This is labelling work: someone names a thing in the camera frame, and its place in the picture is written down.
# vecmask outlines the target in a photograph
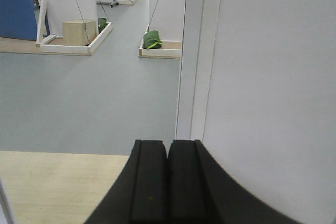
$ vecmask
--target cable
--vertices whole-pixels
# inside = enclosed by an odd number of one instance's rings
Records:
[[[88,32],[86,30],[86,21],[84,21],[84,19],[83,19],[82,12],[79,8],[78,0],[76,0],[76,3],[77,3],[77,7],[78,7],[78,10],[79,10],[79,13],[80,13],[80,17],[82,18],[82,21],[83,21],[83,24],[84,24],[84,30],[85,30],[86,38],[88,39],[88,43],[89,43],[89,36],[88,36]]]
[[[156,11],[156,7],[158,6],[158,2],[159,2],[159,0],[157,0],[156,3],[155,3],[154,11],[153,11],[153,13],[152,13],[151,20],[149,21],[149,24],[148,24],[148,30],[149,30],[149,27],[150,27],[150,25],[151,25],[151,23],[152,23],[152,20],[153,20],[153,17],[154,17],[154,13],[155,13],[155,11]]]
[[[104,9],[104,6],[103,6],[101,0],[99,0],[99,3],[100,3],[101,8],[103,8],[103,11],[104,11],[104,13],[105,13],[105,16],[106,16],[107,20],[110,21],[109,16],[108,16],[107,13],[105,12],[105,9]]]

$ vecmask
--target gray floor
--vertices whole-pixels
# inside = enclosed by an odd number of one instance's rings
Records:
[[[0,54],[0,150],[125,155],[138,138],[168,147],[179,60],[138,58],[149,0],[104,8],[114,31],[92,57]]]

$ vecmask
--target green cushion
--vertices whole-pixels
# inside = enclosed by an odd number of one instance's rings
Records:
[[[162,41],[160,41],[158,31],[149,31],[143,36],[143,48],[152,49],[152,48],[161,48]]]
[[[103,31],[106,26],[107,26],[106,18],[98,18],[99,33],[101,33],[101,31]]]

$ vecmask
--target blue panel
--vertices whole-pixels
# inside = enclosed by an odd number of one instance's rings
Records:
[[[0,37],[35,40],[33,0],[0,0]]]

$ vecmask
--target wooden box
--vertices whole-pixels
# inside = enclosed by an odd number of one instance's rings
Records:
[[[86,46],[96,36],[96,22],[94,20],[63,22],[63,37],[66,46]]]

